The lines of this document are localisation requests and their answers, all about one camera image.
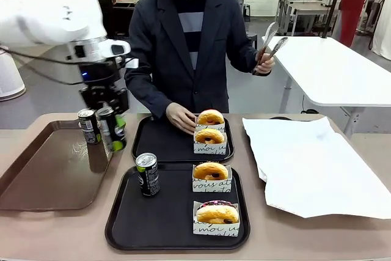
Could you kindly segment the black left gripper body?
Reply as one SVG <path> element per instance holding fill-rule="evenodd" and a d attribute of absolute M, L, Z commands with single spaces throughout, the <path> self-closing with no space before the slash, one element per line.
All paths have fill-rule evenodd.
<path fill-rule="evenodd" d="M 122 59 L 78 65 L 85 85 L 79 94 L 89 109 L 97 111 L 108 105 L 115 114 L 123 114 L 129 109 L 128 90 L 115 84 L 121 79 L 120 70 L 124 67 Z"/>

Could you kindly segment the person's right hand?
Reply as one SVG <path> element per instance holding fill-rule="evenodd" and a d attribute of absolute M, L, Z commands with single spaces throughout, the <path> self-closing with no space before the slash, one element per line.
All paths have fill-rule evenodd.
<path fill-rule="evenodd" d="M 170 103 L 166 108 L 169 122 L 184 133 L 194 135 L 196 116 L 178 103 Z"/>

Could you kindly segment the person's left hand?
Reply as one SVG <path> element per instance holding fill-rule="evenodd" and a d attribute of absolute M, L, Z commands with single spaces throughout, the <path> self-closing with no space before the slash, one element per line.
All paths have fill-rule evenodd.
<path fill-rule="evenodd" d="M 262 53 L 262 51 L 258 51 L 255 60 L 257 63 L 252 70 L 253 75 L 267 76 L 271 73 L 275 63 L 274 58 L 271 57 L 269 53 Z"/>

